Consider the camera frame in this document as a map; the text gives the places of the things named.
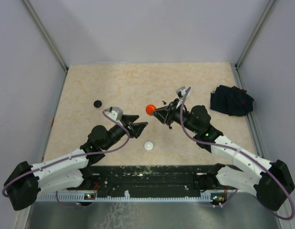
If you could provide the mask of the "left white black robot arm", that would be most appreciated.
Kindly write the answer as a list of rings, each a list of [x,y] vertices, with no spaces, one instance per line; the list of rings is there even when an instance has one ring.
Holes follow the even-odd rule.
[[[96,125],[83,145],[59,158],[32,165],[20,162],[5,181],[3,196],[10,200],[13,210],[19,211],[48,193],[91,188],[94,177],[87,168],[112,153],[111,147],[123,136],[138,138],[148,125],[147,122],[137,123],[138,118],[138,115],[122,115],[110,129]]]

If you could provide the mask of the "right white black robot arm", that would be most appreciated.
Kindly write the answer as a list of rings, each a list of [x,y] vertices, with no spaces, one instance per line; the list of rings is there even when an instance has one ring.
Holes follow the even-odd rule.
[[[209,185],[218,189],[222,185],[247,192],[272,211],[277,211],[295,189],[288,166],[281,160],[275,162],[256,156],[233,143],[221,131],[210,124],[211,117],[203,105],[190,111],[175,100],[156,108],[150,104],[146,113],[170,126],[173,122],[195,134],[191,139],[208,152],[230,161],[236,169],[217,164],[208,176]]]

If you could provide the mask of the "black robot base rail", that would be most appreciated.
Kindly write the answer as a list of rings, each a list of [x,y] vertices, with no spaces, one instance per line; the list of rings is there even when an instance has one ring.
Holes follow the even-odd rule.
[[[211,165],[174,166],[91,166],[85,169],[84,184],[71,190],[96,191],[98,197],[132,198],[200,197],[208,190],[224,191],[224,186],[208,174]]]

